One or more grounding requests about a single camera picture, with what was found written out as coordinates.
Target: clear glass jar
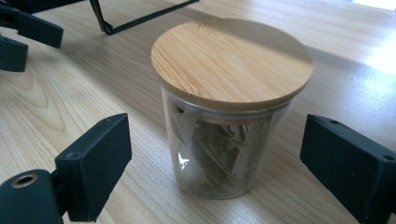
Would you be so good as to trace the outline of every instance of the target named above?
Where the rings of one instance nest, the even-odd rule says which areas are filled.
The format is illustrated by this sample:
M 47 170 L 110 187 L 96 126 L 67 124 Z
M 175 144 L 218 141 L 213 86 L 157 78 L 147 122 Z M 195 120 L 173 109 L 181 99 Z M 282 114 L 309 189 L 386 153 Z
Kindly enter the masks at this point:
M 165 88 L 162 93 L 179 186 L 215 199 L 247 192 L 289 102 L 264 111 L 227 114 L 178 99 Z

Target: round lid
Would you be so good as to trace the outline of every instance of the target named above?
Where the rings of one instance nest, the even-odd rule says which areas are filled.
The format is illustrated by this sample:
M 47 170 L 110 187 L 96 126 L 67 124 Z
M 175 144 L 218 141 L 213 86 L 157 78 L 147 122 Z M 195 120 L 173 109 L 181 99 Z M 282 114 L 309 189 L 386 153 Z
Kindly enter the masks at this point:
M 234 19 L 188 22 L 167 31 L 155 42 L 151 61 L 177 98 L 230 112 L 287 102 L 313 70 L 308 51 L 292 36 Z

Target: light wood tabletop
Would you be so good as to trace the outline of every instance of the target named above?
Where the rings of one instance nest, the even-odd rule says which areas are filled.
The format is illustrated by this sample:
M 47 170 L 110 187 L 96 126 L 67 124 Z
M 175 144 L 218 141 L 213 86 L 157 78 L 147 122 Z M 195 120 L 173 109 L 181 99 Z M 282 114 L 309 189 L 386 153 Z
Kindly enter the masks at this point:
M 180 2 L 100 1 L 114 25 Z M 25 72 L 0 71 L 0 182 L 31 169 L 53 171 L 54 158 L 96 122 L 128 113 L 134 155 L 98 223 L 357 223 L 300 161 L 306 115 L 337 119 L 396 150 L 394 11 L 341 0 L 201 0 L 112 36 L 101 33 L 89 1 L 35 15 L 63 27 L 64 39 L 53 49 L 0 28 L 29 45 Z M 163 33 L 214 17 L 287 32 L 306 45 L 314 65 L 252 190 L 229 200 L 177 187 L 150 61 Z

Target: wood grain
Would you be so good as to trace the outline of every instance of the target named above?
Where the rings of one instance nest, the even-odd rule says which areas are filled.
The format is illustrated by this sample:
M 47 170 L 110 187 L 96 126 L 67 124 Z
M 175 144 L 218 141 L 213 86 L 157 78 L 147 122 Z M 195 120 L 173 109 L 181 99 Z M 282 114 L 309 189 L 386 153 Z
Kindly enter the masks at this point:
M 230 112 L 284 104 L 313 69 L 308 51 L 292 36 L 235 19 L 179 25 L 155 42 L 151 60 L 176 97 Z
M 175 3 L 101 0 L 112 24 Z M 306 114 L 338 119 L 396 149 L 394 12 L 338 0 L 201 0 L 113 36 L 100 32 L 88 1 L 36 15 L 63 27 L 64 41 L 53 49 L 0 28 L 29 45 L 26 72 L 0 71 L 0 182 L 52 171 L 56 155 L 94 123 L 127 112 L 134 156 L 97 223 L 357 223 L 299 159 Z M 150 61 L 166 31 L 214 17 L 283 30 L 314 62 L 253 189 L 221 201 L 178 189 Z

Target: screw hole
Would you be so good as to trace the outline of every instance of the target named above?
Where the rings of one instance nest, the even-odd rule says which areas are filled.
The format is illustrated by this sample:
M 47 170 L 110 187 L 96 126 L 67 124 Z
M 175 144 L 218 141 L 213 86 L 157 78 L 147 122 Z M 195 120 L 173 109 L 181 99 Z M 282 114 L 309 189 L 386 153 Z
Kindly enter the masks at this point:
M 395 158 L 394 157 L 392 157 L 392 156 L 389 156 L 389 155 L 385 155 L 385 156 L 383 156 L 385 159 L 387 159 L 388 161 L 394 161 L 395 160 Z
M 35 183 L 38 179 L 38 176 L 35 174 L 31 175 L 23 175 L 18 179 L 14 180 L 11 184 L 12 188 L 14 189 L 21 189 L 27 187 L 33 183 Z

